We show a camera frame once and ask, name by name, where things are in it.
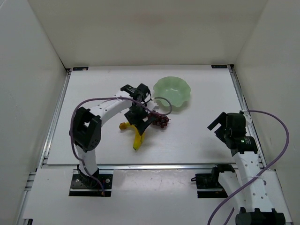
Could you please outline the yellow fake banana bunch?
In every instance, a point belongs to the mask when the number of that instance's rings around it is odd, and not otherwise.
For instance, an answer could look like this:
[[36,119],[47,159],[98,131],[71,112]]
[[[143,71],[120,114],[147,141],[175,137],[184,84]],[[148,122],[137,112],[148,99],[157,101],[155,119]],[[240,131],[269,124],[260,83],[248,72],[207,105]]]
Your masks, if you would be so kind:
[[135,132],[133,149],[139,150],[141,144],[143,143],[143,141],[145,139],[145,133],[143,133],[142,135],[139,134],[138,129],[134,125],[131,125],[129,122],[120,123],[119,129],[120,130],[132,129]]

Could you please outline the dark red fake grapes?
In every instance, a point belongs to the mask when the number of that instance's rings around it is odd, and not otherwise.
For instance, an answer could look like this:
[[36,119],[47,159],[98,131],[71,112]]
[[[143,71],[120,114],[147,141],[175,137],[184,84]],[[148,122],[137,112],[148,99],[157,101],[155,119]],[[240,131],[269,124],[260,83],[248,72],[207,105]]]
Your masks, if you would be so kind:
[[152,119],[152,125],[157,126],[161,129],[164,129],[168,126],[170,119],[167,116],[161,116],[157,114],[150,113],[148,116],[149,119]]

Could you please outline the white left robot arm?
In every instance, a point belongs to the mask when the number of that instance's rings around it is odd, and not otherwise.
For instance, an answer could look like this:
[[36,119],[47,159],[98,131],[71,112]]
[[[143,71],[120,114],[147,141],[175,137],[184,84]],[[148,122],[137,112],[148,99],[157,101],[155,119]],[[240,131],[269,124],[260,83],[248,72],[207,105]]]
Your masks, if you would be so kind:
[[150,89],[142,83],[136,88],[127,84],[113,97],[98,98],[98,101],[100,104],[92,108],[76,107],[69,131],[72,151],[79,161],[79,180],[91,189],[104,188],[99,179],[95,153],[101,140],[102,126],[116,114],[127,110],[125,117],[128,124],[135,128],[135,146],[139,148],[146,128],[152,123],[148,115],[156,106],[151,100]]

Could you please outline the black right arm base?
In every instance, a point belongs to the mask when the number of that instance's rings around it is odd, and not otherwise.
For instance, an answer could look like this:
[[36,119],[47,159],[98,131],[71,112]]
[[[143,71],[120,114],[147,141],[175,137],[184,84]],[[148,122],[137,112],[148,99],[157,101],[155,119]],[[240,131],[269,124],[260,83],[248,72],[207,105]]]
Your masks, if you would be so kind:
[[198,199],[227,198],[228,195],[218,182],[220,173],[235,172],[230,164],[216,164],[210,173],[197,173],[191,178],[196,183]]

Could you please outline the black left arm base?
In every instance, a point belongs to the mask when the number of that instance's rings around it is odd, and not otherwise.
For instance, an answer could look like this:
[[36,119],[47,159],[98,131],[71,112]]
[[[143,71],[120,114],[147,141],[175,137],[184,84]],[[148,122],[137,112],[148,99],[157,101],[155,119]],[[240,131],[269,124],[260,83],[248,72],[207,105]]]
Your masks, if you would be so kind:
[[70,182],[69,196],[76,197],[111,197],[113,174],[109,172],[95,173],[98,181],[78,172],[77,169],[73,170],[72,179]]

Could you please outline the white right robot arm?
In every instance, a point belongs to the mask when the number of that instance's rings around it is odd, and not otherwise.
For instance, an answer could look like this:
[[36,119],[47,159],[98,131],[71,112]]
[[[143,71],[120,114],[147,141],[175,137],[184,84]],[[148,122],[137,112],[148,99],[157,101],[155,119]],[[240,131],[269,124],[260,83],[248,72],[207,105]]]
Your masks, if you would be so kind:
[[225,190],[227,197],[213,210],[208,219],[211,224],[216,213],[227,202],[232,202],[237,225],[284,225],[285,216],[277,212],[269,199],[262,174],[275,164],[282,155],[279,154],[263,169],[259,166],[258,147],[254,137],[246,135],[247,122],[250,116],[244,112],[222,112],[209,126],[212,130],[216,125],[216,137],[230,149],[238,167],[240,177],[229,165],[217,166],[217,180]]

